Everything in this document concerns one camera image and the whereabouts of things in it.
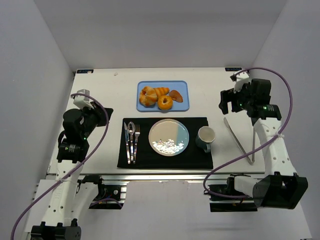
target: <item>white plate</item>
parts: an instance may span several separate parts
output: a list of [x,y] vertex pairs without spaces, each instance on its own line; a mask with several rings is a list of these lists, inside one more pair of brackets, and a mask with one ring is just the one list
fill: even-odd
[[181,122],[163,119],[151,127],[149,143],[158,154],[175,156],[182,153],[188,146],[189,132]]

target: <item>teal mug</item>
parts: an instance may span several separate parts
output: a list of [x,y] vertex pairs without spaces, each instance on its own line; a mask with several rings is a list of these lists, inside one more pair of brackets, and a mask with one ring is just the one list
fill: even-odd
[[199,129],[195,138],[195,144],[204,150],[206,153],[211,152],[211,144],[216,139],[215,131],[208,126],[203,126]]

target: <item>table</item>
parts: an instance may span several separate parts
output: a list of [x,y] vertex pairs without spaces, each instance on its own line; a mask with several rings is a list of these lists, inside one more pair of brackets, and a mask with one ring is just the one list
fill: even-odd
[[[76,73],[71,93],[87,89],[90,95],[106,108],[113,108],[107,135],[95,154],[84,165],[81,174],[205,174],[208,170],[181,169],[123,169],[117,168],[120,137],[123,118],[148,117],[207,117],[209,126],[216,132],[212,145],[213,167],[218,167],[242,153],[224,125],[224,115],[218,108],[220,91],[231,89],[234,83],[230,79],[232,72],[224,68],[129,68],[94,69],[93,73]],[[136,109],[137,85],[140,81],[183,80],[188,84],[190,108],[185,112],[139,112]],[[67,104],[67,110],[76,108],[73,99]],[[226,118],[234,133],[249,152],[252,149],[253,127],[245,111],[229,113]],[[97,127],[90,137],[89,152],[95,147],[104,132]],[[256,147],[260,145],[256,137]],[[48,174],[57,172],[58,144],[51,156]],[[256,153],[254,165],[241,159],[218,173],[264,173],[265,164],[261,152]]]

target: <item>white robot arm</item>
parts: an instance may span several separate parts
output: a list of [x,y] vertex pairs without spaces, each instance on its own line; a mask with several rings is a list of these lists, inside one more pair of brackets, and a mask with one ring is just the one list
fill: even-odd
[[[89,96],[88,90],[78,93]],[[102,179],[98,175],[87,175],[79,181],[86,158],[89,143],[88,137],[96,127],[107,124],[113,110],[103,109],[89,98],[76,96],[73,103],[80,109],[70,109],[63,114],[64,131],[58,138],[57,173],[55,181],[61,181],[51,195],[47,210],[40,225],[31,230],[32,240],[79,240],[81,238],[81,222],[92,201],[103,197]],[[66,174],[81,165],[67,178]]]
[[305,177],[300,177],[292,165],[284,137],[278,134],[281,114],[277,105],[270,104],[271,82],[265,79],[250,79],[247,72],[231,76],[235,87],[221,92],[219,108],[228,113],[247,111],[252,125],[263,145],[278,136],[262,149],[265,177],[262,180],[247,175],[234,175],[228,181],[228,191],[235,190],[253,198],[257,207],[294,209],[308,188]]

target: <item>white backdrop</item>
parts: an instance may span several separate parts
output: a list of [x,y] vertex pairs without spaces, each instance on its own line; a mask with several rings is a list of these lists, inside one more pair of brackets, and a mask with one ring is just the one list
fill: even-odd
[[[279,71],[292,88],[293,112],[284,131],[285,143],[298,174],[309,182],[301,204],[316,240],[320,240],[319,43],[320,1],[289,0],[254,62],[257,67]],[[273,79],[271,101],[279,105],[285,118],[289,107],[286,87],[272,75],[259,71],[257,76]]]
[[46,176],[73,76],[32,0],[0,6],[0,232],[8,240]]
[[285,0],[35,0],[72,70],[251,66]]

